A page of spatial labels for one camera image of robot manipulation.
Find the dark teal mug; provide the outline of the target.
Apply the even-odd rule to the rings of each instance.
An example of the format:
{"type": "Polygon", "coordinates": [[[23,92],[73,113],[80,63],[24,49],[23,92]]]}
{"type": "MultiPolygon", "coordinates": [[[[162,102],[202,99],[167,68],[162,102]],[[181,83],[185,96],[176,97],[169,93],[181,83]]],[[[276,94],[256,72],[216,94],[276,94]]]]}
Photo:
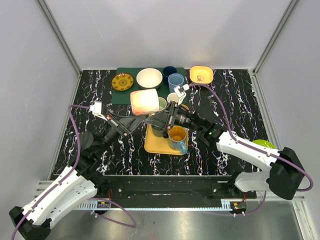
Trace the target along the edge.
{"type": "Polygon", "coordinates": [[[157,126],[151,126],[151,130],[152,130],[152,133],[156,136],[156,137],[159,137],[159,138],[165,138],[167,139],[169,137],[168,133],[166,130],[163,130],[161,129],[160,127],[157,127],[157,126]]]}

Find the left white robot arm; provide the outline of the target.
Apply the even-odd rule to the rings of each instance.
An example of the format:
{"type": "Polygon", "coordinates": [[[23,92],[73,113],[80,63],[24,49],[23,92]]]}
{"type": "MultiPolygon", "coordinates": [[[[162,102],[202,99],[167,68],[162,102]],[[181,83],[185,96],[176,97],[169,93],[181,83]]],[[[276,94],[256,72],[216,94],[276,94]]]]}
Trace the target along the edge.
{"type": "Polygon", "coordinates": [[[107,147],[119,136],[130,135],[146,116],[103,116],[107,125],[101,135],[79,132],[71,115],[76,134],[77,156],[39,196],[23,207],[15,206],[9,216],[15,229],[11,238],[20,233],[26,240],[44,240],[53,227],[74,208],[87,200],[98,199],[94,211],[100,214],[111,203],[111,197],[121,195],[123,183],[111,182],[98,172],[107,147]]]}

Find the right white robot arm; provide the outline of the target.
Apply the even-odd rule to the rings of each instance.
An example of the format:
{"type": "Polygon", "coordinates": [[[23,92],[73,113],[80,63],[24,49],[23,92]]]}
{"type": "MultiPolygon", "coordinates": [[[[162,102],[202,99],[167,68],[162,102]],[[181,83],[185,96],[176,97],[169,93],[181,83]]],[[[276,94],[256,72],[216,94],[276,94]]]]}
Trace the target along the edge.
{"type": "Polygon", "coordinates": [[[249,191],[271,191],[284,200],[292,200],[304,178],[304,169],[292,149],[272,149],[236,137],[213,120],[202,118],[197,112],[189,113],[174,102],[148,116],[145,123],[161,131],[168,146],[182,155],[187,153],[188,131],[196,131],[198,139],[208,147],[259,168],[259,172],[232,175],[225,190],[232,198],[249,191]]]}

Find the pink mug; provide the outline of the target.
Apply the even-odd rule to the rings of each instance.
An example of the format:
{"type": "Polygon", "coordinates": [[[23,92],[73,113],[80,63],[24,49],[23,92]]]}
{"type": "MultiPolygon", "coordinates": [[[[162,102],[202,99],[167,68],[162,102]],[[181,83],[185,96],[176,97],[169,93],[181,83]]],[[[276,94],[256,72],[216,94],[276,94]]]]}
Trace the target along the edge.
{"type": "Polygon", "coordinates": [[[130,105],[132,113],[136,116],[149,115],[159,111],[159,99],[157,90],[145,89],[130,93],[130,105]]]}

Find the blue mug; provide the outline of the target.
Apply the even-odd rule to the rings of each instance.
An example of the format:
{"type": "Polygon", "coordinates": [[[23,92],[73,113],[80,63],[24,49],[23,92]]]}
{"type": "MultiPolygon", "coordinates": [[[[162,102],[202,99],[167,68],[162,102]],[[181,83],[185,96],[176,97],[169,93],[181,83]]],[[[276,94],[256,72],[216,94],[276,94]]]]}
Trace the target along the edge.
{"type": "Polygon", "coordinates": [[[171,149],[182,155],[187,153],[187,130],[181,126],[173,126],[168,132],[168,144],[171,149]]]}

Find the sage green mug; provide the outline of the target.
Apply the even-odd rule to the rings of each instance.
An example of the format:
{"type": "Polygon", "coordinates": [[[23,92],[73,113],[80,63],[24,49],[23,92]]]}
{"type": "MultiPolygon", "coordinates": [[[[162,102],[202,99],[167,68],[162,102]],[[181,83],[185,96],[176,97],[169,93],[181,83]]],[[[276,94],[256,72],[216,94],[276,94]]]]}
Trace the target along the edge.
{"type": "Polygon", "coordinates": [[[158,97],[158,111],[163,111],[167,108],[167,101],[163,97],[158,97]]]}

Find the grey faceted mug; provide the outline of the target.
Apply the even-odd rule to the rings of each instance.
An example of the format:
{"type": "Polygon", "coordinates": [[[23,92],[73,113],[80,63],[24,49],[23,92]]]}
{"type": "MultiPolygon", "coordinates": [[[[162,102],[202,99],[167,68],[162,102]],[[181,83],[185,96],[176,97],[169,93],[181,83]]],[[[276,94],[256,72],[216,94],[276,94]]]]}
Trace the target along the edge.
{"type": "Polygon", "coordinates": [[[170,93],[167,98],[166,98],[167,102],[175,102],[178,103],[179,102],[179,97],[175,92],[170,93]]]}

